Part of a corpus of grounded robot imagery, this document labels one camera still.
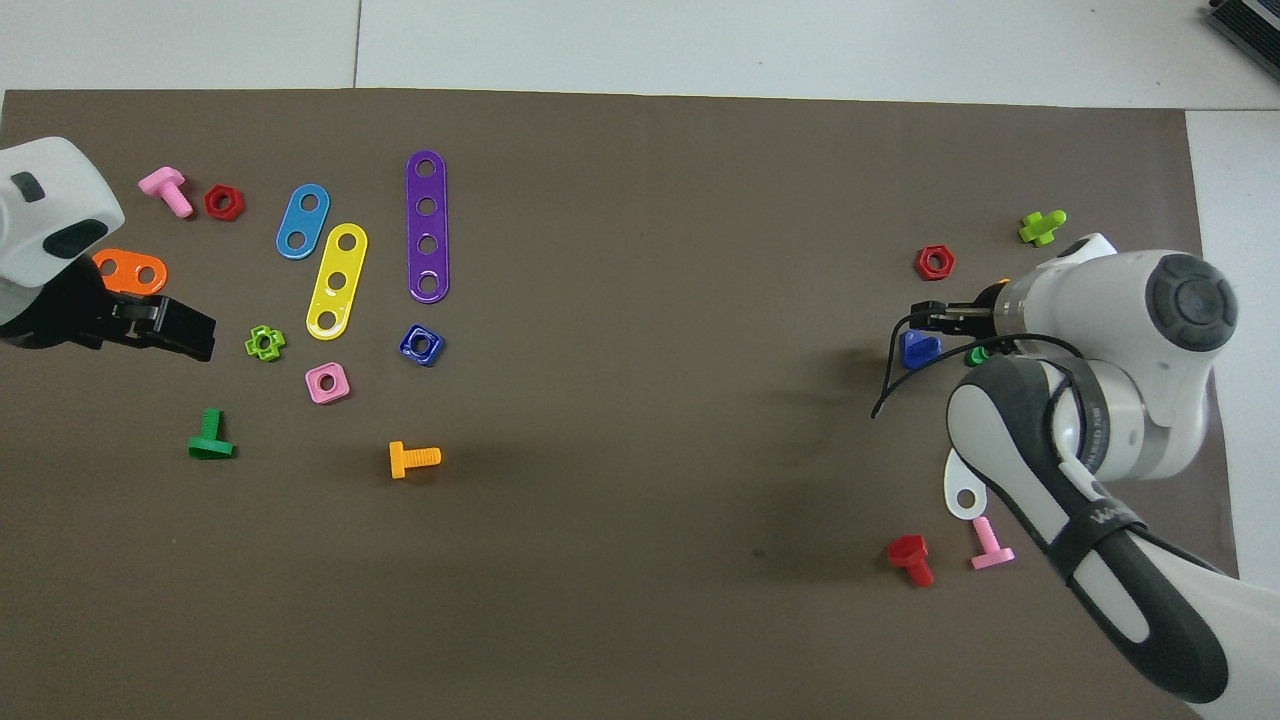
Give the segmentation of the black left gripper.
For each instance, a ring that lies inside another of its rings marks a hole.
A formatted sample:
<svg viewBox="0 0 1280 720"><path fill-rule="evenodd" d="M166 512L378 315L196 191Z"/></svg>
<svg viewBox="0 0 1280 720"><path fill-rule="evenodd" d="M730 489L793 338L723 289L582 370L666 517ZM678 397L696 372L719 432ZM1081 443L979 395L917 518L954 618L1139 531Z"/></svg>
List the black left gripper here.
<svg viewBox="0 0 1280 720"><path fill-rule="evenodd" d="M18 348L51 348L72 342L97 350L122 337L119 322L124 322L146 347L210 363L216 320L169 305L168 296L115 297L93 261L74 260L3 323L1 337L4 343Z"/></svg>

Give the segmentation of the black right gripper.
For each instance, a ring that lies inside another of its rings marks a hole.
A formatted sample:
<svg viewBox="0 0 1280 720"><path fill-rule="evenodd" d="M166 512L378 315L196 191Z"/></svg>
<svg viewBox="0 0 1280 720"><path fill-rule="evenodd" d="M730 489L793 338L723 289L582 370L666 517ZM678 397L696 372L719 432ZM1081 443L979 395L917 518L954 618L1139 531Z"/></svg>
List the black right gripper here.
<svg viewBox="0 0 1280 720"><path fill-rule="evenodd" d="M937 300L920 301L910 306L910 314L919 320L929 320L929 331L946 336L966 336L975 340L995 337L995 307L1005 284L989 284L972 301L963 304Z"/></svg>

